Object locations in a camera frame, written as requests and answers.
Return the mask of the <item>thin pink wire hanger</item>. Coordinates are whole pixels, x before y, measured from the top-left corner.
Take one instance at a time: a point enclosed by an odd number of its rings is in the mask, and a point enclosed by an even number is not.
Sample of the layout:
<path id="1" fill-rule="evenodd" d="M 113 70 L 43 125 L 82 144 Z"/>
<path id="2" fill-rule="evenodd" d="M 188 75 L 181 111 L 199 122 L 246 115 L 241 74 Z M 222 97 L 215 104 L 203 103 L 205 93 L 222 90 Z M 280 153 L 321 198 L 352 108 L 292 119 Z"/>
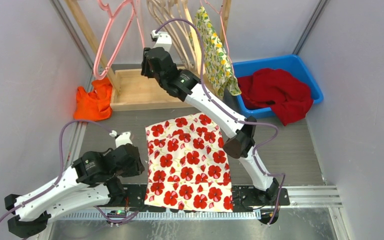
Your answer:
<path id="1" fill-rule="evenodd" d="M 220 30 L 220 41 L 225 46 L 227 57 L 229 60 L 231 60 L 230 57 L 230 48 L 229 43 L 227 40 L 227 26 L 228 26 L 228 20 L 229 20 L 229 14 L 231 9 L 231 0 L 223 0 L 222 4 L 220 5 L 220 10 L 217 10 L 211 3 L 209 3 L 207 0 L 200 0 L 200 5 L 203 7 L 204 3 L 209 5 L 218 15 L 220 18 L 220 24 L 221 24 L 221 30 Z"/>

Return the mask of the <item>lemon print skirt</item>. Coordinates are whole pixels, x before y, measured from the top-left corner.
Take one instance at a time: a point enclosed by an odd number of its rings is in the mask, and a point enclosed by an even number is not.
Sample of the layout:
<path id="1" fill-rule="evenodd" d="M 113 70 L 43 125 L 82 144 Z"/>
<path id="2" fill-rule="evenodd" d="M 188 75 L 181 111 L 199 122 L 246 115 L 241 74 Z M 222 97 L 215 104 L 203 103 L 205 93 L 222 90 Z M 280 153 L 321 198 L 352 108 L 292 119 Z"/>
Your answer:
<path id="1" fill-rule="evenodd" d="M 232 96 L 241 95 L 233 63 L 203 6 L 199 7 L 195 13 L 193 23 L 204 45 L 206 85 L 220 99 L 226 91 Z"/>

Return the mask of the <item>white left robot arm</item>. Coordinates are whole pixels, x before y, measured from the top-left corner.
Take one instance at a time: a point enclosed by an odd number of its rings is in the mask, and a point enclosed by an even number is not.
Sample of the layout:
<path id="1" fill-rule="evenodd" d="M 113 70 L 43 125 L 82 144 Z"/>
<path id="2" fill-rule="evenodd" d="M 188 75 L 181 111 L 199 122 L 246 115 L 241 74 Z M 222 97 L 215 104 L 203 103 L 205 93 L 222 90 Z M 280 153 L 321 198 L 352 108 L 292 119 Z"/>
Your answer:
<path id="1" fill-rule="evenodd" d="M 140 175 L 145 170 L 138 147 L 127 143 L 107 151 L 87 151 L 63 173 L 34 192 L 5 197 L 13 217 L 10 233 L 20 238 L 34 236 L 58 218 L 89 207 L 121 206 L 126 192 L 119 177 Z"/>

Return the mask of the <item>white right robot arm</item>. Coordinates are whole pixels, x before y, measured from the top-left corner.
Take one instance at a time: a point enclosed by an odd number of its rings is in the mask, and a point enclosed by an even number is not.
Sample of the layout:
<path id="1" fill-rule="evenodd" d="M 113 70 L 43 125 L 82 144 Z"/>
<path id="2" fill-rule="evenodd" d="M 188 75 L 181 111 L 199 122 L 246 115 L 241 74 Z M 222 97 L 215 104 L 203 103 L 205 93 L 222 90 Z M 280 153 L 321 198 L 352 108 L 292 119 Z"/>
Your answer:
<path id="1" fill-rule="evenodd" d="M 141 75 L 156 79 L 170 96 L 197 108 L 221 128 L 228 137 L 224 151 L 243 165 L 257 189 L 259 202 L 266 206 L 274 205 L 281 185 L 258 154 L 254 135 L 259 122 L 254 117 L 237 113 L 216 98 L 197 75 L 179 69 L 163 47 L 144 48 L 141 66 Z"/>

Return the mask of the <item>red poppy print cloth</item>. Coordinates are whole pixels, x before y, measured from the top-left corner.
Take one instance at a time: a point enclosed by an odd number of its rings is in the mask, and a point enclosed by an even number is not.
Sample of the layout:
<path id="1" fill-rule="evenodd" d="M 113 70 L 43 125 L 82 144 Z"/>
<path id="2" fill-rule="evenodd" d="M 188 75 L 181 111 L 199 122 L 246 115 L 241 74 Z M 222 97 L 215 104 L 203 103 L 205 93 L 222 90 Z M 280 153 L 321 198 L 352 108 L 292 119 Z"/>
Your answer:
<path id="1" fill-rule="evenodd" d="M 220 127 L 204 113 L 145 128 L 148 180 L 144 203 L 199 212 L 233 211 L 228 155 Z"/>

